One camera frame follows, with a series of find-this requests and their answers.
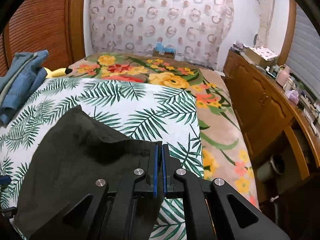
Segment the wooden dresser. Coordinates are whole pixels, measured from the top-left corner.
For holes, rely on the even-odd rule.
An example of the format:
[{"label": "wooden dresser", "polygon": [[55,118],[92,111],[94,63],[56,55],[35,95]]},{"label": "wooden dresser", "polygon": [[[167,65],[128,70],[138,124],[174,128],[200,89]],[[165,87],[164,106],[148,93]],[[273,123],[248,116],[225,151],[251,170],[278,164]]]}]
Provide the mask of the wooden dresser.
[{"label": "wooden dresser", "polygon": [[[313,197],[320,198],[319,187],[309,186],[320,181],[320,139],[314,134],[305,114],[284,95],[282,87],[242,56],[230,50],[224,72],[253,170],[256,171],[275,153],[280,154],[285,162],[283,175],[268,183],[262,183],[256,178],[261,210],[270,206],[270,197],[279,195],[278,202],[285,203],[285,213],[290,216],[287,220],[291,223],[286,224],[289,223],[290,228],[300,227],[300,232],[293,235],[302,234],[308,226],[302,225],[314,207],[311,198],[301,197],[304,195],[302,189],[311,188]],[[298,195],[300,197],[295,202],[294,196]],[[304,203],[299,215],[289,215],[290,212],[295,213],[294,206],[301,206],[301,201]]]}]

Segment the bed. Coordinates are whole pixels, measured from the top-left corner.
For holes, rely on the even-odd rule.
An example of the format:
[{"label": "bed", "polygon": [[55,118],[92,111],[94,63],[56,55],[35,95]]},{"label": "bed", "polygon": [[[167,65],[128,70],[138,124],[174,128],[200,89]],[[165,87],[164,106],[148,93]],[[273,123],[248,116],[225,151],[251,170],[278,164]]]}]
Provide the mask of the bed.
[{"label": "bed", "polygon": [[[165,58],[112,53],[86,57],[69,68],[68,77],[46,79],[0,128],[0,174],[12,177],[0,191],[2,208],[16,206],[37,145],[77,105],[129,137],[168,143],[185,169],[206,179],[224,178],[257,206],[246,147],[215,72]],[[182,200],[164,200],[150,238],[186,238]]]}]

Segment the wooden cabinet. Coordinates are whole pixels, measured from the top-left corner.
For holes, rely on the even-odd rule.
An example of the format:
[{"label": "wooden cabinet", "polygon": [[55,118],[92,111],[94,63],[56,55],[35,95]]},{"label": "wooden cabinet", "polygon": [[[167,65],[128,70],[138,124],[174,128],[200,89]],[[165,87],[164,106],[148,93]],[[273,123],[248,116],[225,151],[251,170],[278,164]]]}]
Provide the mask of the wooden cabinet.
[{"label": "wooden cabinet", "polygon": [[240,55],[229,52],[225,80],[249,154],[261,153],[290,123],[289,108],[265,79]]}]

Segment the yellow plush toy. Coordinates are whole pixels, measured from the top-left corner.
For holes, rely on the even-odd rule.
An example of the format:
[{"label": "yellow plush toy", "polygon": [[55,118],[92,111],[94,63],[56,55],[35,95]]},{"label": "yellow plush toy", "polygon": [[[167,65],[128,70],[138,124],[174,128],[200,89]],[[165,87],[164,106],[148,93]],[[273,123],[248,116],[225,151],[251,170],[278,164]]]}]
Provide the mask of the yellow plush toy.
[{"label": "yellow plush toy", "polygon": [[71,69],[67,69],[67,68],[59,68],[54,71],[51,71],[46,67],[44,69],[47,72],[47,76],[45,78],[62,77],[62,76],[65,76],[66,74],[69,74],[72,71]]}]

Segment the white sheet with green leaves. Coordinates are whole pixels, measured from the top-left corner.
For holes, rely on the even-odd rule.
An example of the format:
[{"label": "white sheet with green leaves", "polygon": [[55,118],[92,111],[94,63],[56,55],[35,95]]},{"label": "white sheet with green leaves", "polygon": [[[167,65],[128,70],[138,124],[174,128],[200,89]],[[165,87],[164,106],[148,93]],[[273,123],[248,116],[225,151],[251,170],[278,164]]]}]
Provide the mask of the white sheet with green leaves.
[{"label": "white sheet with green leaves", "polygon": [[[37,146],[77,105],[131,138],[168,143],[170,154],[185,169],[203,176],[195,100],[186,91],[116,80],[46,79],[8,126],[0,127],[0,175],[12,178],[10,185],[0,188],[1,208],[17,205]],[[151,238],[186,239],[182,200],[164,200]]]}]

